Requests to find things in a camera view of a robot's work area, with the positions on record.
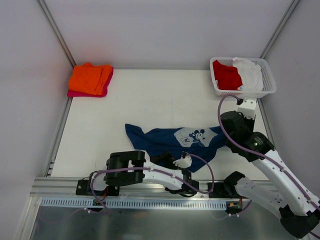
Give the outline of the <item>blue t shirt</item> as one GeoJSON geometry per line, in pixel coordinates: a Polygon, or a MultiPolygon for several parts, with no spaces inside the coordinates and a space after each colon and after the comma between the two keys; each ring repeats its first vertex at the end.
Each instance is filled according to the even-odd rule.
{"type": "Polygon", "coordinates": [[[210,162],[219,148],[226,145],[226,137],[220,126],[208,128],[154,128],[143,132],[142,128],[125,124],[125,132],[136,150],[144,150],[150,157],[169,152],[179,159],[183,152],[210,162]]]}

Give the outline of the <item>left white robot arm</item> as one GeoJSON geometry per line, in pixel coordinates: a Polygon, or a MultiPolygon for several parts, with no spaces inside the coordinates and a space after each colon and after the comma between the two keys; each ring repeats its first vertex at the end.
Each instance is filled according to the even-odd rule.
{"type": "Polygon", "coordinates": [[[168,151],[158,156],[149,156],[144,150],[114,152],[102,169],[113,172],[90,173],[78,181],[76,194],[118,196],[120,187],[152,183],[162,185],[171,194],[192,197],[200,188],[199,182],[192,179],[192,173],[188,170],[191,163],[190,156],[183,154],[175,159],[168,151]]]}

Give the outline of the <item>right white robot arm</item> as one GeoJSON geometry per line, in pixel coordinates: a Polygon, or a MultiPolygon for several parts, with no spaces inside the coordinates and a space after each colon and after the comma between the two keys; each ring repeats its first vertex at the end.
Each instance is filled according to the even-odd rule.
{"type": "Polygon", "coordinates": [[[228,111],[220,116],[221,129],[231,152],[244,157],[258,168],[277,189],[256,186],[247,176],[234,171],[224,182],[224,193],[246,197],[275,215],[284,229],[302,239],[320,223],[320,199],[288,169],[275,146],[261,132],[253,130],[254,121],[242,113],[228,111]]]}

